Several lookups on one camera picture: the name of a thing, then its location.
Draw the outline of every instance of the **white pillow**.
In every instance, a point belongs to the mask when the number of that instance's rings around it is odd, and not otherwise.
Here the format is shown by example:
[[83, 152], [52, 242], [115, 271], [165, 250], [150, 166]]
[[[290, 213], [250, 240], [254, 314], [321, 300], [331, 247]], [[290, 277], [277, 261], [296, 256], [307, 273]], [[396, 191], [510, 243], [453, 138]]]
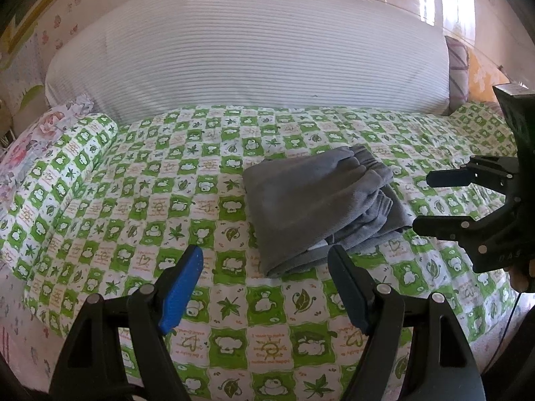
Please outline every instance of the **white pillow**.
[[81, 91], [118, 124], [185, 104], [441, 113], [448, 50], [375, 0], [130, 0], [51, 61], [50, 103]]

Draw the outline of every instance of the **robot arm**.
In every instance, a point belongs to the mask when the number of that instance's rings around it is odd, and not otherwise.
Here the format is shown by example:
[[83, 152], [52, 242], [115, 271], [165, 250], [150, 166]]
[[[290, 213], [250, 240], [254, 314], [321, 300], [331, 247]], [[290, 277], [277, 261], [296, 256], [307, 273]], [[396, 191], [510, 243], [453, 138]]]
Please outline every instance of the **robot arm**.
[[530, 279], [529, 261], [535, 258], [535, 91], [517, 84], [495, 86], [518, 147], [518, 157], [472, 156], [457, 170], [437, 170], [427, 175], [431, 187], [471, 183], [502, 193], [504, 206], [475, 221], [468, 216], [418, 216], [413, 223], [419, 235], [457, 241], [466, 250], [475, 273], [514, 266]]

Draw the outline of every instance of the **green leaf print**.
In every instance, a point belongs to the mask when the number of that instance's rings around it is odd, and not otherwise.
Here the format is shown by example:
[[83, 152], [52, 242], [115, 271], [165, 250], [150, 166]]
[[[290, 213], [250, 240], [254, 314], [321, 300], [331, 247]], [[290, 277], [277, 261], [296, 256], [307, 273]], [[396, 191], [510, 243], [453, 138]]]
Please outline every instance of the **green leaf print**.
[[73, 283], [77, 283], [78, 280], [80, 280], [82, 278], [82, 272], [79, 271], [79, 272], [76, 272], [76, 274], [74, 275], [72, 281]]
[[184, 238], [184, 234], [182, 233], [182, 223], [180, 223], [180, 225], [178, 225], [174, 229], [171, 228], [170, 234], [176, 240], [178, 240], [179, 238]]
[[306, 292], [304, 289], [301, 290], [301, 292], [296, 292], [292, 297], [292, 301], [294, 302], [294, 305], [295, 305], [294, 315], [299, 312], [304, 312], [309, 307], [311, 307], [312, 302], [315, 299], [316, 297], [312, 297], [311, 299], [308, 292]]
[[280, 145], [280, 143], [277, 141], [276, 138], [272, 138], [271, 140], [268, 140], [268, 141], [267, 141], [267, 144], [268, 144], [269, 146], [278, 146], [278, 145]]
[[34, 256], [34, 253], [35, 253], [35, 249], [30, 244], [26, 244], [25, 256]]
[[408, 356], [403, 356], [396, 362], [394, 373], [398, 379], [401, 379], [405, 371], [407, 370], [407, 363], [409, 362]]
[[232, 398], [234, 395], [241, 395], [241, 388], [237, 384], [239, 379], [228, 379], [223, 382], [221, 386], [218, 387], [219, 390], [223, 390], [229, 398]]
[[496, 313], [498, 313], [498, 307], [496, 303], [493, 303], [491, 305], [491, 318], [494, 319], [496, 317]]
[[238, 228], [227, 228], [223, 231], [223, 234], [225, 234], [229, 241], [232, 241], [234, 238], [240, 238], [240, 230]]
[[435, 208], [437, 209], [438, 212], [440, 212], [440, 214], [443, 214], [444, 212], [446, 212], [444, 205], [439, 200], [435, 202]]
[[431, 262], [428, 262], [425, 269], [427, 272], [431, 275], [433, 280], [435, 280], [438, 275], [440, 274], [440, 270], [438, 268], [438, 265], [435, 261], [431, 260]]
[[130, 226], [130, 229], [128, 230], [127, 236], [128, 238], [135, 237], [137, 235], [137, 226], [133, 225]]
[[225, 184], [227, 184], [227, 191], [232, 190], [232, 188], [240, 188], [239, 182], [234, 182], [232, 179], [224, 181]]
[[236, 300], [237, 300], [237, 297], [232, 301], [230, 301], [228, 297], [225, 297], [224, 300], [217, 302], [217, 304], [221, 306], [221, 320], [224, 320], [231, 313], [233, 313], [234, 315], [240, 316], [240, 311], [238, 310], [240, 305], [235, 303]]
[[308, 396], [307, 399], [313, 397], [316, 394], [318, 394], [320, 398], [323, 398], [324, 394], [334, 392], [333, 389], [326, 387], [327, 377], [325, 376], [325, 374], [323, 374], [319, 379], [317, 379], [316, 383], [310, 383], [309, 381], [305, 381], [304, 385], [307, 387], [304, 391], [311, 392], [310, 396]]
[[187, 179], [184, 179], [184, 180], [181, 180], [179, 183], [178, 183], [178, 189], [179, 190], [185, 190], [186, 187], [188, 186], [189, 182]]
[[117, 294], [119, 292], [119, 285], [116, 284], [114, 281], [106, 282], [106, 291], [105, 294], [113, 293]]

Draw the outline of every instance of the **metal screw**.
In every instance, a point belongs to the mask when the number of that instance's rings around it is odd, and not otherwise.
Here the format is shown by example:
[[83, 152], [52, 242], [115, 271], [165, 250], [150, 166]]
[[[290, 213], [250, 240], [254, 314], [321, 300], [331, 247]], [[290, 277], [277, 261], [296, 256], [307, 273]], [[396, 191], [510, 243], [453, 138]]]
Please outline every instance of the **metal screw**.
[[434, 292], [431, 298], [435, 303], [444, 303], [444, 301], [446, 300], [445, 297], [439, 292]]
[[377, 292], [381, 293], [381, 294], [390, 294], [390, 292], [392, 291], [392, 288], [390, 288], [390, 285], [387, 285], [386, 283], [379, 283], [377, 286], [376, 286], [376, 289], [377, 289]]
[[139, 288], [139, 292], [148, 296], [149, 294], [152, 294], [154, 291], [154, 285], [152, 283], [146, 283], [145, 285], [141, 285]]
[[101, 299], [101, 295], [100, 294], [91, 294], [90, 296], [87, 297], [86, 299], [86, 302], [89, 303], [90, 305], [94, 305], [95, 303], [98, 303]]

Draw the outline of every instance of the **purple patterned cushion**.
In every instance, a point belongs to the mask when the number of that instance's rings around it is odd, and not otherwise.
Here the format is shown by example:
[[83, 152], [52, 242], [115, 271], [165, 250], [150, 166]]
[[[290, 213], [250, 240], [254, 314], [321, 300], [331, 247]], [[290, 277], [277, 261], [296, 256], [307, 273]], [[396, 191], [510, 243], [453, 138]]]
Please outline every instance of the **purple patterned cushion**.
[[449, 107], [450, 115], [468, 101], [468, 49], [457, 39], [446, 36], [449, 54]]

